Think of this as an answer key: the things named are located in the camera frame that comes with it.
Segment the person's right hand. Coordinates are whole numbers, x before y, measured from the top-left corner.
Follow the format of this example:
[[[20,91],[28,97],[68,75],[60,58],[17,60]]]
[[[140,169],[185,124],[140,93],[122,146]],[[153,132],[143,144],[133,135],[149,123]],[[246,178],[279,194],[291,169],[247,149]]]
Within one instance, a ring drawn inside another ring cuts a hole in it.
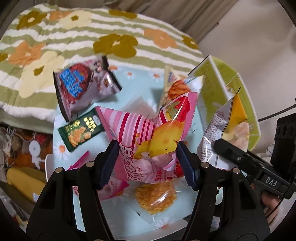
[[[267,191],[259,189],[260,200],[266,206],[267,210],[264,212],[267,219],[273,220],[278,214],[280,207],[280,198],[276,195],[270,194]]]

